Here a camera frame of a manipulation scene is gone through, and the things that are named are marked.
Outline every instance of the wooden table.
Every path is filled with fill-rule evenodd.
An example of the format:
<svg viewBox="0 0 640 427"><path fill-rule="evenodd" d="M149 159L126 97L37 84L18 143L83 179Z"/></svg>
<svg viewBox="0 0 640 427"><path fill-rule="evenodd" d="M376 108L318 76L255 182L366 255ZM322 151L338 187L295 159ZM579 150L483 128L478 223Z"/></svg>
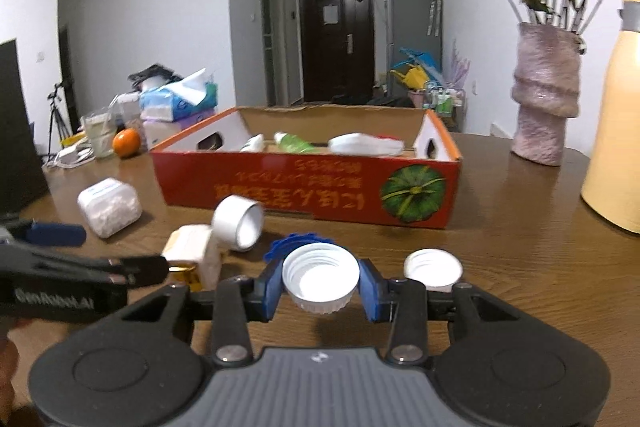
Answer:
<svg viewBox="0 0 640 427"><path fill-rule="evenodd" d="M447 230L269 216L254 251L224 253L223 277L258 275L264 266L260 259L271 242L294 232L330 237L356 256L370 258L386 277L401 275L404 258L412 251L429 247L448 250L460 258L470 282L597 349L612 372L612 390L598 427L637 427L640 239L610 226L580 199L588 164L582 154L567 150L562 168L557 169L512 155L508 140L469 135L455 138L464 165ZM108 241L90 233L79 250L82 255L157 253L173 230L210 221L210 210L164 204L148 155L123 162L97 161L73 171L51 171L51 194L32 204L24 215L82 223L76 205L79 192L107 176L133 185L145 214ZM22 409L14 413L11 426L39 425L33 411L24 407L29 402L29 368L44 349L73 329L37 322L12 333L22 357L14 380L16 407ZM286 296L271 324L250 325L256 353L265 345L383 348L388 331L388 326L370 325L357 302L337 314L319 317L300 311ZM206 324L197 326L197 349L204 349L207 332ZM444 325L430 325L432 352L441 352L447 345Z"/></svg>

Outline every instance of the vase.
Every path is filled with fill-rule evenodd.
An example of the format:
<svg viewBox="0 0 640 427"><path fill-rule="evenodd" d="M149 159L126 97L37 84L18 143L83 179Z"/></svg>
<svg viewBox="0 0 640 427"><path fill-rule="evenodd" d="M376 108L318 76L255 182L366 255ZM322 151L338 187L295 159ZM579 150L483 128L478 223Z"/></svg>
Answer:
<svg viewBox="0 0 640 427"><path fill-rule="evenodd" d="M520 104L511 151L542 165L562 162L566 119L579 114L580 40L551 25L521 23L513 100Z"/></svg>
<svg viewBox="0 0 640 427"><path fill-rule="evenodd" d="M608 221L640 233L640 0L623 1L582 199Z"/></svg>

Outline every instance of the yellow thermos bottle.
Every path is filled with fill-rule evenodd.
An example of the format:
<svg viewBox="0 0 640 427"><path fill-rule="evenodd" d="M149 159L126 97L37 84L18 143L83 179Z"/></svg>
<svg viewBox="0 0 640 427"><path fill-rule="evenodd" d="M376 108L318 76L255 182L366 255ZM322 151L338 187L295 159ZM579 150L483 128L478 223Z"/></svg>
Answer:
<svg viewBox="0 0 640 427"><path fill-rule="evenodd" d="M582 197L608 221L640 233L640 0L623 1Z"/></svg>

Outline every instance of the green bottle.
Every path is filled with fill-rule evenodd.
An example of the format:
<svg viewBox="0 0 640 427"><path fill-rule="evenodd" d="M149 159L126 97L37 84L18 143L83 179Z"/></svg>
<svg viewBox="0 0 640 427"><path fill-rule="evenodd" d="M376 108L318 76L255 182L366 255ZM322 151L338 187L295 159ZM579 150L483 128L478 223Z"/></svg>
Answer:
<svg viewBox="0 0 640 427"><path fill-rule="evenodd" d="M307 154L316 150L316 148L310 143L305 142L295 134L277 132L273 136L273 139L281 151L288 152L290 154Z"/></svg>

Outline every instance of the glass cup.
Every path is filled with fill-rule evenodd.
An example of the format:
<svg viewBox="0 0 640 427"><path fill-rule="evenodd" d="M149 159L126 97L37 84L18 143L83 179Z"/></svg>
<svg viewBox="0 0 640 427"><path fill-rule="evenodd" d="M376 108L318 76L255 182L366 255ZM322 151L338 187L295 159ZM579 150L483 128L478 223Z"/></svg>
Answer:
<svg viewBox="0 0 640 427"><path fill-rule="evenodd" d="M116 136L116 119L111 108L104 107L82 117L84 133L94 149L96 158L107 158L113 154L113 139Z"/></svg>

